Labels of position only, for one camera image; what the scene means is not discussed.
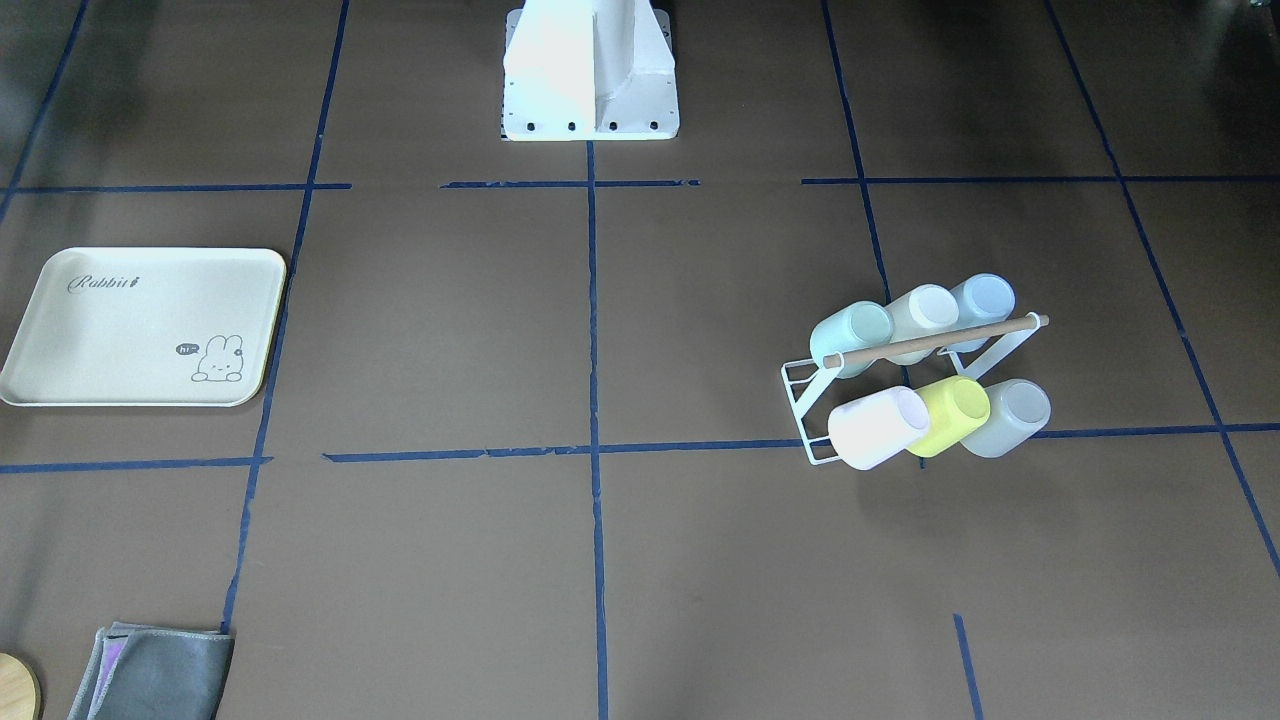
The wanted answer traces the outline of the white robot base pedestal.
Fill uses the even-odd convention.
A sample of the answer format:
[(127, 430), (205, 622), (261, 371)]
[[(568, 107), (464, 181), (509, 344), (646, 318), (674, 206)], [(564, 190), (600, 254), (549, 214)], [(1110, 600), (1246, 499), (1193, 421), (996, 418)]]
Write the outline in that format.
[(675, 138), (672, 9), (671, 1), (526, 1), (508, 12), (502, 138)]

